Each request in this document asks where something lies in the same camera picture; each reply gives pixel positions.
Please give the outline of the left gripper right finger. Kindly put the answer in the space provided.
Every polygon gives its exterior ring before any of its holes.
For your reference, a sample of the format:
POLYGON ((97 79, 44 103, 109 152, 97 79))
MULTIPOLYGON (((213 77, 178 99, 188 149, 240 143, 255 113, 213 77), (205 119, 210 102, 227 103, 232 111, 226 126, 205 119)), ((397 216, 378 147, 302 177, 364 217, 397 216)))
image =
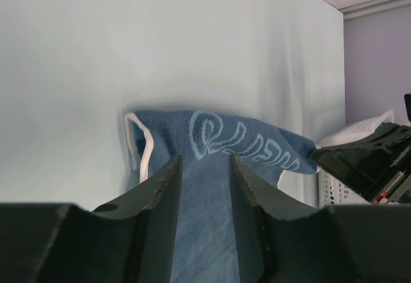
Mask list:
POLYGON ((230 157, 241 282, 409 282, 408 205, 306 205, 230 157))

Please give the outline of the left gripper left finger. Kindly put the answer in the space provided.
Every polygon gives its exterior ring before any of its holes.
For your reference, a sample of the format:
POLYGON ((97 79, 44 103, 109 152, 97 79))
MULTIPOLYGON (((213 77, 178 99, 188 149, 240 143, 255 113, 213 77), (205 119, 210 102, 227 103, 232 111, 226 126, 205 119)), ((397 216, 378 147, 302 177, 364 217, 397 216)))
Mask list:
POLYGON ((1 204, 2 282, 169 282, 182 159, 94 211, 1 204))

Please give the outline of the dark blue towel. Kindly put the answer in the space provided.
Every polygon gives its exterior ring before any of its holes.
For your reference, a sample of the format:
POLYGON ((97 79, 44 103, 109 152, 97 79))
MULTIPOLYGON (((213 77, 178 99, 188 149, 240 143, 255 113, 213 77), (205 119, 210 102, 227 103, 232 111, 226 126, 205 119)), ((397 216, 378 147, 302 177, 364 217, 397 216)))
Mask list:
POLYGON ((172 282, 238 282, 229 157, 271 185, 284 171, 314 174, 316 144, 257 119, 214 112, 140 110, 125 116, 130 165, 145 181, 182 157, 172 282))

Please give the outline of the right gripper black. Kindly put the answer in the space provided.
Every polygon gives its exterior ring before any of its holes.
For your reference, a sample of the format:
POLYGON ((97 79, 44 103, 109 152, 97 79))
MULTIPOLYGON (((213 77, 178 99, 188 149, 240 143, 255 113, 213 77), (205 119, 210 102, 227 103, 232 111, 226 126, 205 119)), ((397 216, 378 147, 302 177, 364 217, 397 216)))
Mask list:
POLYGON ((327 169, 330 160, 348 166, 340 181, 371 203, 408 203, 410 200, 410 125, 384 121, 359 141, 313 150, 310 160, 327 169))

